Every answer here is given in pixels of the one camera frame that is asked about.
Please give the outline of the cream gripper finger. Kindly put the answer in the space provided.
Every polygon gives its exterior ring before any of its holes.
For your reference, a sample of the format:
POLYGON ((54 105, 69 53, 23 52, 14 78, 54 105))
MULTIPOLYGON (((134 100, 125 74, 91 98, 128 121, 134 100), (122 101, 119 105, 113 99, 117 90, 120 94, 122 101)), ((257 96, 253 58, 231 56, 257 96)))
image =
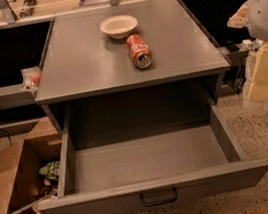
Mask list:
POLYGON ((268 85, 246 82, 243 87, 245 100, 249 102, 265 102, 268 99, 268 85))
POLYGON ((248 5, 244 2, 243 5, 229 18, 227 26, 230 28, 246 27, 248 25, 247 18, 248 5))

